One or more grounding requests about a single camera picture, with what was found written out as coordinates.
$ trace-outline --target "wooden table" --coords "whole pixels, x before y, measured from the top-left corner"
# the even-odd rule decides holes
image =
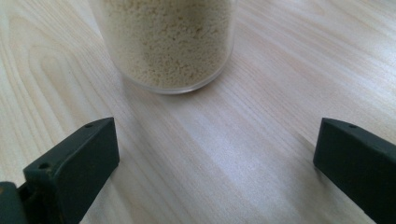
[[[82,223],[373,223],[312,159],[323,117],[396,143],[396,2],[241,0],[223,74],[122,78],[87,1],[0,2],[0,179],[114,117],[120,166]]]

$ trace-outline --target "beige granules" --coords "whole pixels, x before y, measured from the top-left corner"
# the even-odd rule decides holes
[[[153,88],[189,87],[216,73],[232,48],[234,0],[95,0],[114,64]]]

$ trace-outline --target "glass jar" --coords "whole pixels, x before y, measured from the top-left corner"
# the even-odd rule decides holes
[[[203,87],[233,49],[236,0],[91,0],[114,64],[158,93]]]

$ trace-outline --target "screw hole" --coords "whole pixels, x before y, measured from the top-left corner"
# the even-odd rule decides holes
[[[44,163],[42,163],[42,164],[40,164],[40,165],[38,166],[38,169],[44,170],[44,169],[47,169],[47,168],[49,168],[49,167],[50,167],[50,165],[49,165],[48,163],[44,162]]]

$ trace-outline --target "clear plastic container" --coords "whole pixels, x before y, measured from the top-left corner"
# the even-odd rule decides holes
[[[108,52],[133,83],[158,93],[203,87],[233,49],[236,0],[90,0]]]

